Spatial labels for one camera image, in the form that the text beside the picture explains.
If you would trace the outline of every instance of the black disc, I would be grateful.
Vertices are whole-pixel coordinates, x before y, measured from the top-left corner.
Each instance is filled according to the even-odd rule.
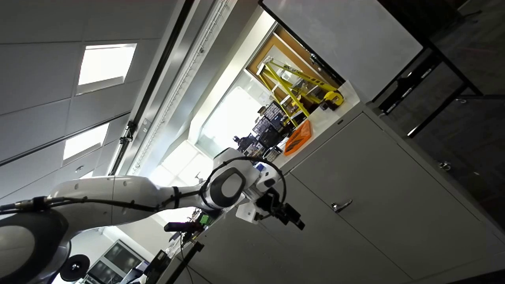
[[[71,256],[62,266],[61,278],[66,282],[73,282],[84,278],[89,268],[89,258],[83,254]]]

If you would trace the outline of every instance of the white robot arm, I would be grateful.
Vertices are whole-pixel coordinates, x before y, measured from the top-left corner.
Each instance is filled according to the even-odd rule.
[[[70,239],[80,232],[147,218],[159,211],[181,207],[220,210],[237,203],[243,194],[250,200],[237,216],[255,223],[274,216],[300,229],[299,214],[283,204],[272,186],[283,179],[279,169],[260,172],[235,149],[214,159],[214,170],[203,184],[190,187],[159,187],[145,177],[105,176],[63,182],[48,197],[0,206],[0,214],[17,213],[0,220],[0,284],[46,284],[69,263]]]

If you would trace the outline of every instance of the cabinet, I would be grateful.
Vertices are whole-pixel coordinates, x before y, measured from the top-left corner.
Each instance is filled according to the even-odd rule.
[[[306,224],[300,231],[275,218],[261,225],[300,262],[312,283],[403,283],[411,280],[292,175],[287,198]]]
[[[366,114],[291,173],[327,206],[353,199],[339,216],[414,279],[504,250]]]

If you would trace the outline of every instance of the door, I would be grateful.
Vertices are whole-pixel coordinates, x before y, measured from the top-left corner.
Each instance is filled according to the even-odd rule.
[[[291,259],[311,275],[311,283],[404,283],[411,280],[394,263],[325,206],[292,175],[286,176],[287,198],[305,229],[275,218],[261,223],[285,245]]]
[[[504,250],[503,244],[368,116],[292,174],[414,279]]]

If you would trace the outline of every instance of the white counter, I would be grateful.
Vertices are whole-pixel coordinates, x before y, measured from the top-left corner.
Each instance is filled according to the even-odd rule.
[[[363,110],[364,104],[360,104],[358,94],[349,81],[346,81],[338,90],[344,97],[343,104],[335,111],[317,108],[307,118],[312,125],[312,137],[295,153],[289,156],[285,156],[283,153],[274,160],[274,164],[282,171],[291,170]]]

